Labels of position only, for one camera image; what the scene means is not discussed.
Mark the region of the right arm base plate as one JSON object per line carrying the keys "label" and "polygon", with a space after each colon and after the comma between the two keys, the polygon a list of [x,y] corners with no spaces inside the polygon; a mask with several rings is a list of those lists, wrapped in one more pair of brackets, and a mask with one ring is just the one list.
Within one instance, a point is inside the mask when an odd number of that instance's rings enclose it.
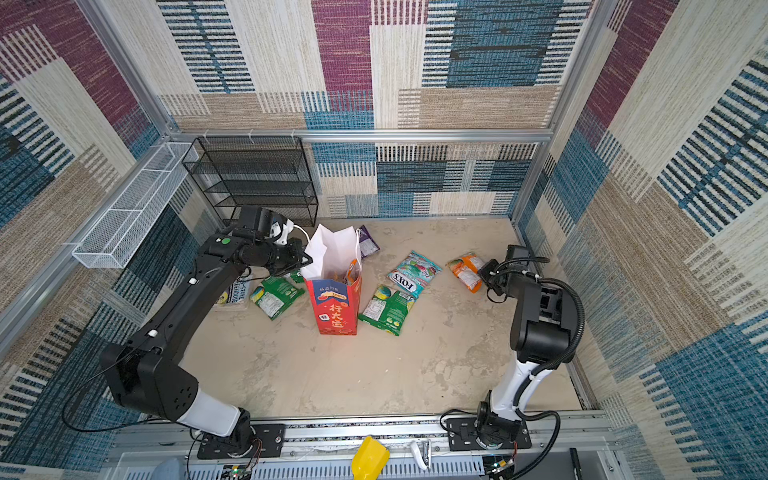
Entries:
{"label": "right arm base plate", "polygon": [[525,423],[493,417],[484,422],[472,416],[443,418],[451,451],[519,450],[532,447]]}

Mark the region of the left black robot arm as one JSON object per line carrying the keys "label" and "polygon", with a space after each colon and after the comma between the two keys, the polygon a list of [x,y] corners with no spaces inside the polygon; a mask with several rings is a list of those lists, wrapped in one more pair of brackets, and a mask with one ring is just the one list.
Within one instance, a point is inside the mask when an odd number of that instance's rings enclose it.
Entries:
{"label": "left black robot arm", "polygon": [[311,264],[299,238],[257,233],[212,235],[186,275],[156,313],[123,344],[112,343],[100,365],[115,402],[143,414],[198,429],[245,447],[253,437],[247,411],[205,393],[180,363],[220,295],[250,267],[282,276]]}

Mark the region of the orange candy bag back side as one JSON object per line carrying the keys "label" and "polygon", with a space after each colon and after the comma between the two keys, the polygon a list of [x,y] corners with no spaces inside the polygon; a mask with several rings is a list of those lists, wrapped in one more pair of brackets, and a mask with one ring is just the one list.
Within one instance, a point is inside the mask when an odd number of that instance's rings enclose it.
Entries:
{"label": "orange candy bag back side", "polygon": [[484,264],[485,261],[475,252],[468,252],[450,260],[446,266],[470,292],[476,293],[480,290],[483,283],[479,270]]}

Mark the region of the red paper gift bag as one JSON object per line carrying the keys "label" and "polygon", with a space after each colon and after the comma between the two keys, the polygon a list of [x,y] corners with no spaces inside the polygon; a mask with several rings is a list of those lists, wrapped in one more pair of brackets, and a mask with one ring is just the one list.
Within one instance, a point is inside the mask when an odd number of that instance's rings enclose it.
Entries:
{"label": "red paper gift bag", "polygon": [[357,259],[362,268],[357,230],[347,227],[332,231],[320,224],[305,252],[312,257],[312,264],[301,268],[300,272],[307,285],[319,333],[356,335],[362,270],[353,285],[347,285],[344,277],[353,259]]}

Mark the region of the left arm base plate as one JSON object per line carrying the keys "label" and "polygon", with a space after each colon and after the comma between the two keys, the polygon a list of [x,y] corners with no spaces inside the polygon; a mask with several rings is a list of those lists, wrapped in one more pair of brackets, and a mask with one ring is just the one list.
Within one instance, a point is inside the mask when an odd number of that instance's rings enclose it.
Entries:
{"label": "left arm base plate", "polygon": [[281,456],[286,425],[281,423],[252,424],[245,443],[234,442],[233,437],[220,438],[205,433],[195,454],[198,460],[229,460],[278,458]]}

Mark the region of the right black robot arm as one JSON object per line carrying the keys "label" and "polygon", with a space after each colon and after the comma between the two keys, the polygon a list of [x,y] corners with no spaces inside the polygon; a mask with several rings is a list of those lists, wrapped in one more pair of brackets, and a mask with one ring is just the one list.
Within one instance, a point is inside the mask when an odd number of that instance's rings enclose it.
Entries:
{"label": "right black robot arm", "polygon": [[478,444],[487,449],[517,439],[531,419],[526,407],[537,387],[573,359],[584,333],[585,311],[575,290],[562,280],[538,275],[527,263],[526,258],[491,260],[479,269],[490,292],[516,300],[510,330],[515,360],[479,404],[475,422]]}

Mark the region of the orange snack bag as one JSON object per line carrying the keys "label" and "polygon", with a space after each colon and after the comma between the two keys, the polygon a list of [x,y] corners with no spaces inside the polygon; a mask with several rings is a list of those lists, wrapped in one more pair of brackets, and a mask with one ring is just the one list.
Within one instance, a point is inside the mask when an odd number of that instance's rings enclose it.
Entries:
{"label": "orange snack bag", "polygon": [[361,268],[360,262],[357,259],[353,259],[350,262],[348,269],[346,271],[346,274],[344,277],[345,283],[347,285],[355,284],[356,281],[360,278],[361,270],[362,268]]}

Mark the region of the teal Fox's candy bag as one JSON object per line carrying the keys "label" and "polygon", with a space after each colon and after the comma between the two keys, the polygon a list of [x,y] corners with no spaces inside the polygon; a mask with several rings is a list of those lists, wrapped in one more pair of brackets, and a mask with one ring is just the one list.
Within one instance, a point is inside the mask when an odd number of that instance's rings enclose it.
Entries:
{"label": "teal Fox's candy bag", "polygon": [[389,272],[388,278],[401,291],[419,298],[441,271],[442,268],[436,263],[411,251],[396,268]]}

